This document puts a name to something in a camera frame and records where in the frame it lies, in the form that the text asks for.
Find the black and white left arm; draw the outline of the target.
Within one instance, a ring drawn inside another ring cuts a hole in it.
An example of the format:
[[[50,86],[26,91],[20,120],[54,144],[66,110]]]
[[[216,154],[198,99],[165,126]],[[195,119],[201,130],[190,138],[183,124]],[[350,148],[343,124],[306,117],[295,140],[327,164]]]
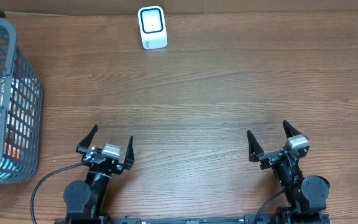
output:
[[[65,223],[115,223],[101,211],[112,175],[132,168],[135,157],[133,137],[129,138],[124,162],[119,162],[121,148],[106,143],[102,148],[91,147],[98,126],[94,126],[76,147],[83,155],[81,165],[89,167],[85,180],[70,183],[63,199],[67,205]]]

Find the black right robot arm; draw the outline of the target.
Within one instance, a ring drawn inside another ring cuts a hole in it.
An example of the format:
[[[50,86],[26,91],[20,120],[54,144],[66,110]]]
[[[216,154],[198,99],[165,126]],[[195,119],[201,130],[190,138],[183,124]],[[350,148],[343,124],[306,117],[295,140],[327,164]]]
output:
[[[255,214],[244,215],[244,223],[330,223],[324,214],[330,183],[319,175],[305,177],[298,165],[310,149],[310,140],[288,121],[282,122],[287,137],[278,151],[266,154],[254,134],[248,130],[249,160],[259,162],[262,170],[271,168],[282,189],[269,198]],[[277,197],[285,195],[288,205],[278,207],[273,214],[263,214],[264,208]]]

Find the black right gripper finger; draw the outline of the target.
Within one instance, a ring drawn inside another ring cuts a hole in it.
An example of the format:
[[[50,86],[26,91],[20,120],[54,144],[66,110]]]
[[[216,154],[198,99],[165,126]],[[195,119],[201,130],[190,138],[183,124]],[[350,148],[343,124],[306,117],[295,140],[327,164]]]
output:
[[[260,146],[259,142],[256,140],[254,134],[251,130],[247,131],[247,139],[249,143],[249,161],[250,162],[259,162],[260,157],[263,156],[264,150]]]
[[[283,120],[282,124],[287,138],[292,138],[301,134],[301,132],[295,129],[287,120]]]

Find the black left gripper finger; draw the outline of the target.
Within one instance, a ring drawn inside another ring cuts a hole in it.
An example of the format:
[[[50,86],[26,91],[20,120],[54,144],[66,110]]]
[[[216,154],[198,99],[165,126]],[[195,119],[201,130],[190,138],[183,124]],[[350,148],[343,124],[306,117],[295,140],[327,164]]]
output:
[[[131,136],[127,145],[126,156],[124,159],[124,169],[130,170],[134,162],[135,162],[135,157],[134,157],[134,149],[133,149],[133,136]]]
[[[86,149],[88,150],[93,138],[94,138],[94,135],[96,134],[96,132],[98,131],[98,125],[95,124],[92,128],[92,130],[88,133],[87,136],[85,136],[81,141],[80,143],[77,145],[77,150],[82,150],[82,149]]]

